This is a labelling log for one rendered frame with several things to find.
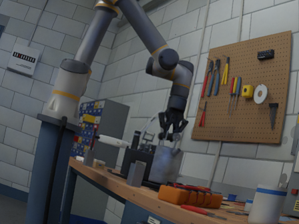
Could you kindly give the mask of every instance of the orange object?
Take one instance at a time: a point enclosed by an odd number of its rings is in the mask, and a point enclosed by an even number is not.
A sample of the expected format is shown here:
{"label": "orange object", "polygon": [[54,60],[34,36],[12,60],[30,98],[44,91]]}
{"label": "orange object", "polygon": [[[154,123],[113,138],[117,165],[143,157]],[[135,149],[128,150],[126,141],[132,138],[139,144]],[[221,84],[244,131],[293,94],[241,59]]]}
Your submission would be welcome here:
{"label": "orange object", "polygon": [[162,185],[159,190],[158,199],[174,205],[192,205],[195,207],[219,209],[223,196],[211,193],[197,193],[195,191]]}

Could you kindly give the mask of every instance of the white roll of tape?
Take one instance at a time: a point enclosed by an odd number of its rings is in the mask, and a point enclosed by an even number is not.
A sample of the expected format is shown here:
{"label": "white roll of tape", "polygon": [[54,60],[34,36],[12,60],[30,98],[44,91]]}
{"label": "white roll of tape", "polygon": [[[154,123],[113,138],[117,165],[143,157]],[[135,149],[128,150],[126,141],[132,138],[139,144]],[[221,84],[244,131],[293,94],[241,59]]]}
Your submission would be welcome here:
{"label": "white roll of tape", "polygon": [[263,103],[268,95],[268,88],[267,86],[260,84],[259,86],[256,87],[256,90],[254,91],[254,102],[256,102],[256,104],[261,104]]}

